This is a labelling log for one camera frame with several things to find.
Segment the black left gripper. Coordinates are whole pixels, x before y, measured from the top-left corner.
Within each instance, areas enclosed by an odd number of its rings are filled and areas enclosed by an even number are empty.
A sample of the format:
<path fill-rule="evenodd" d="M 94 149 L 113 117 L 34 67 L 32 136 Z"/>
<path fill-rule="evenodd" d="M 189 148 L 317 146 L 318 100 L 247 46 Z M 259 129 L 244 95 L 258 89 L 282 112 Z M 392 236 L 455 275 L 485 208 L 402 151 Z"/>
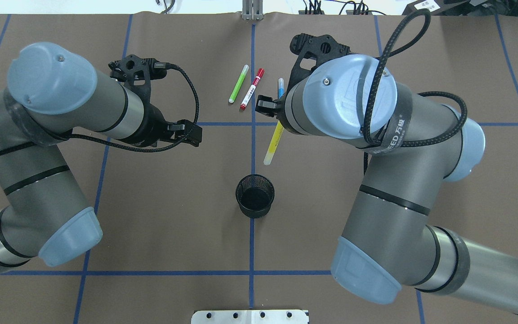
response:
<path fill-rule="evenodd" d="M 159 141 L 181 142 L 199 147 L 203 141 L 202 128 L 189 120 L 166 121 L 159 109 L 148 104 L 144 108 L 143 119 L 137 130 L 129 137 L 123 138 L 122 142 L 145 148 L 156 147 Z"/>

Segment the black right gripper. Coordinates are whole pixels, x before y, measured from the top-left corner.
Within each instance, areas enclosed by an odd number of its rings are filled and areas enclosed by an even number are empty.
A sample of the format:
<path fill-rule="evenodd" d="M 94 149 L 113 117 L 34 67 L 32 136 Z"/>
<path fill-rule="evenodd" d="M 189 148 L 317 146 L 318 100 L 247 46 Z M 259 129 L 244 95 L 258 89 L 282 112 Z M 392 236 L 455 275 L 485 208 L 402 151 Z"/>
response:
<path fill-rule="evenodd" d="M 265 95 L 258 95 L 255 105 L 255 112 L 257 113 L 274 113 L 278 123 L 289 131 L 288 120 L 285 112 L 286 93 L 283 92 L 279 98 L 271 98 Z"/>

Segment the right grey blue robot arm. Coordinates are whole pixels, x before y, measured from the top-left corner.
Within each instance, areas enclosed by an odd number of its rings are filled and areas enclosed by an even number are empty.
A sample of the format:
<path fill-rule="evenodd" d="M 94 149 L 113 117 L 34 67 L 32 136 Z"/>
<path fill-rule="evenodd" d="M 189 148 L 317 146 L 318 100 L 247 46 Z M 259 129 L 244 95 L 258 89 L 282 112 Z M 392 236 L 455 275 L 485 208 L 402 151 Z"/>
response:
<path fill-rule="evenodd" d="M 282 98 L 259 96 L 256 111 L 371 156 L 331 265 L 341 287 L 390 304 L 409 286 L 518 315 L 518 257 L 427 223 L 442 184 L 484 154 L 483 129 L 466 112 L 413 93 L 362 54 L 321 64 Z"/>

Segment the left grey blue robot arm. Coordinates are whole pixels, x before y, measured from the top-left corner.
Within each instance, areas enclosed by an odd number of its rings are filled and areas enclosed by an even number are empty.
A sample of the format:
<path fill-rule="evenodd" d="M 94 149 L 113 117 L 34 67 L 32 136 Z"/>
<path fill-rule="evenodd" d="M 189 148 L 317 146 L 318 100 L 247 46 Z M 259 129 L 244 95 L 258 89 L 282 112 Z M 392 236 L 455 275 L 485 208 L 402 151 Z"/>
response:
<path fill-rule="evenodd" d="M 103 237 L 58 145 L 73 139 L 138 153 L 181 143 L 199 146 L 200 101 L 186 72 L 170 62 L 128 55 L 109 75 L 51 42 L 26 46 L 0 91 L 0 274 L 39 257 L 49 267 L 70 262 Z M 150 101 L 152 81 L 175 70 L 194 96 L 193 121 L 167 121 Z"/>

